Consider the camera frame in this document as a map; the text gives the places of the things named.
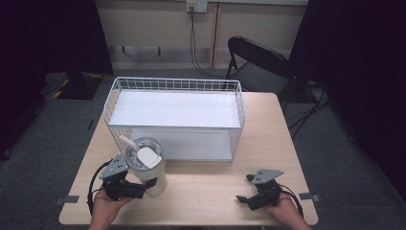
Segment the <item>wooden table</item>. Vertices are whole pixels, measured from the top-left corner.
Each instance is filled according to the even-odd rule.
[[[243,93],[245,127],[233,162],[167,161],[168,186],[157,197],[145,194],[126,205],[113,224],[126,226],[266,226],[277,225],[262,210],[251,211],[236,196],[255,195],[245,175],[257,169],[282,170],[277,181],[296,195],[308,193],[305,177],[274,94]],[[78,203],[65,203],[59,220],[67,225],[87,225],[91,216],[86,204],[90,180],[96,169],[119,152],[101,117],[80,165],[69,196]],[[127,180],[139,180],[128,174]],[[97,179],[94,189],[102,181]],[[304,219],[314,225],[318,217],[312,200],[301,200]]]

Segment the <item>wire rack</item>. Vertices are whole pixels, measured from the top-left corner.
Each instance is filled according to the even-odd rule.
[[[153,93],[152,95],[155,95],[155,93],[179,93],[180,96],[177,97],[179,100],[179,103],[182,104],[182,98],[184,96],[190,96],[191,94],[199,94],[200,98],[206,99],[210,98],[209,96],[200,96],[201,94],[211,94],[211,95],[216,95],[216,96],[226,96],[228,98],[232,98],[235,104],[235,111],[237,115],[237,126],[233,127],[213,127],[213,126],[192,126],[192,127],[186,127],[186,126],[159,126],[159,125],[152,125],[152,124],[142,124],[142,125],[134,125],[132,123],[123,123],[123,124],[113,124],[112,119],[115,114],[115,110],[117,108],[117,104],[120,104],[120,99],[123,98],[124,93],[128,94],[131,93],[135,96],[138,96],[137,93],[143,93],[143,92],[148,92],[148,93]],[[107,123],[107,126],[109,127],[117,145],[120,148],[121,152],[125,152],[126,150],[126,145],[122,141],[120,141],[119,137],[121,135],[124,135],[128,138],[134,138],[134,133],[144,133],[145,135],[154,135],[156,133],[159,133],[159,135],[162,135],[162,133],[165,133],[165,131],[169,130],[169,133],[171,133],[171,136],[176,134],[181,135],[180,133],[182,130],[188,129],[194,129],[199,136],[194,137],[194,138],[204,138],[206,140],[210,140],[210,137],[213,136],[211,133],[211,130],[213,129],[214,131],[223,131],[227,133],[227,138],[229,139],[228,142],[229,144],[229,154],[227,156],[224,156],[223,160],[232,160],[234,159],[235,152],[237,150],[237,144],[239,141],[240,134],[242,132],[244,122],[245,122],[245,110],[244,110],[244,102],[242,98],[242,93],[241,93],[241,86],[239,84],[239,81],[237,80],[193,80],[193,79],[162,79],[162,78],[131,78],[131,77],[117,77],[111,87],[110,93],[107,97],[107,100],[104,105],[104,110],[103,110],[103,115],[105,122]],[[190,160],[215,160],[212,158],[216,158],[216,156],[212,156],[209,158],[202,158],[202,157],[196,157],[193,158],[190,156],[176,156],[173,159],[190,159]]]

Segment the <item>white tumbler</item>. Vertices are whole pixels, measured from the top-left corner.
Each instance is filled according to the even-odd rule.
[[[161,194],[168,185],[164,150],[158,141],[150,137],[139,138],[133,144],[135,146],[129,146],[124,155],[128,167],[143,184],[157,177],[156,185],[147,189],[146,193],[151,196]]]

